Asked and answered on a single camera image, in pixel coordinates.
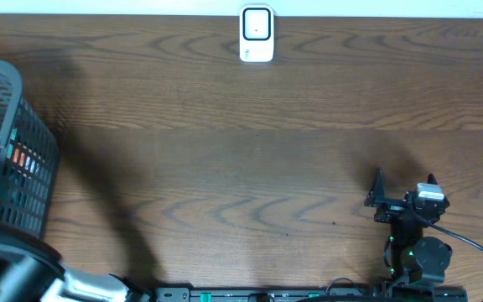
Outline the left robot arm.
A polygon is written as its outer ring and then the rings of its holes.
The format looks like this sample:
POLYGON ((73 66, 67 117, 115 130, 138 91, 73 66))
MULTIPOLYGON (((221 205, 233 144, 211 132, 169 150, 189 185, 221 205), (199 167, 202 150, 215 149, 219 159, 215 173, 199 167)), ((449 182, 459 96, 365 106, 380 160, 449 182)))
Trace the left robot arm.
POLYGON ((66 267, 50 245, 0 223, 0 302, 154 301, 127 279, 66 267))

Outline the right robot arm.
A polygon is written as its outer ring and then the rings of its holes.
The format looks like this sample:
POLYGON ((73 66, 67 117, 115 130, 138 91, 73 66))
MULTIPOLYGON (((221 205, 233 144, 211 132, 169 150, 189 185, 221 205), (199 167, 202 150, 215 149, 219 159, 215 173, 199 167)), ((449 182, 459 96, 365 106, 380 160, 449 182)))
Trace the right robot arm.
POLYGON ((435 288, 445 280, 452 248, 423 230, 440 220, 449 207, 441 187, 432 174, 401 199, 387 197, 381 169, 376 170, 364 205, 376 210, 374 221, 390 226, 383 250, 391 278, 374 293, 386 299, 434 301, 435 288))

